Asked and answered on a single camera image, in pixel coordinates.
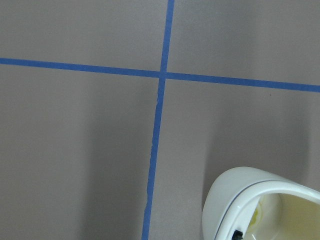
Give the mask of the lemon slice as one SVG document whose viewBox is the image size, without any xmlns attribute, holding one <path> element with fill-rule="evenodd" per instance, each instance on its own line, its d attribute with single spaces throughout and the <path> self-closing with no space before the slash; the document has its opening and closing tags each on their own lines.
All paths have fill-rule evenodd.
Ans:
<svg viewBox="0 0 320 240">
<path fill-rule="evenodd" d="M 255 227 L 262 221 L 262 218 L 263 218 L 263 206 L 264 206 L 265 201 L 266 201 L 266 196 L 265 195 L 263 195 L 263 196 L 261 196 L 259 198 L 258 203 L 256 205 L 256 208 L 255 208 L 255 210 L 253 212 L 253 215 L 252 215 L 250 223 L 249 223 L 250 227 Z"/>
</svg>

